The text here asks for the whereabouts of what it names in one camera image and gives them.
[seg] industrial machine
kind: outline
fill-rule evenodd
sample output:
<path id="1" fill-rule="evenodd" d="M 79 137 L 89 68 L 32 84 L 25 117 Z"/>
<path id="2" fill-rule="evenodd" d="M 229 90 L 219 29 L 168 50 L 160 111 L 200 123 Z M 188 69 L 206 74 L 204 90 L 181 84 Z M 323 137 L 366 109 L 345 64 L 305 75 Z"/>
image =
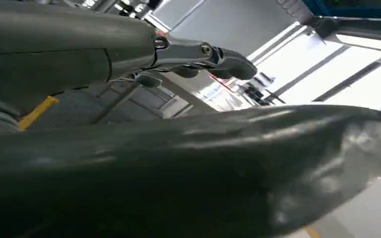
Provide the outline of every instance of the industrial machine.
<path id="1" fill-rule="evenodd" d="M 381 0 L 278 0 L 323 39 L 381 51 Z"/>
<path id="2" fill-rule="evenodd" d="M 53 93 L 201 69 L 256 74 L 237 52 L 157 36 L 144 21 L 0 1 L 0 237 L 274 237 L 381 176 L 381 112 L 365 108 L 18 129 Z"/>

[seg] white wall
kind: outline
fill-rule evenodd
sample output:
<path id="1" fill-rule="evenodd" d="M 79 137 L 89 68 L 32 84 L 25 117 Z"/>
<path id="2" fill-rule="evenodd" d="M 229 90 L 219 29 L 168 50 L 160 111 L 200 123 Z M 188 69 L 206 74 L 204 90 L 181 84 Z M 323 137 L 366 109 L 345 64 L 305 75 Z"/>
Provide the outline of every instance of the white wall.
<path id="1" fill-rule="evenodd" d="M 320 238 L 355 238 L 333 214 L 326 215 L 311 224 L 311 227 Z"/>
<path id="2" fill-rule="evenodd" d="M 170 0 L 154 12 L 169 27 L 200 0 Z M 250 55 L 295 22 L 276 0 L 205 0 L 171 35 Z"/>

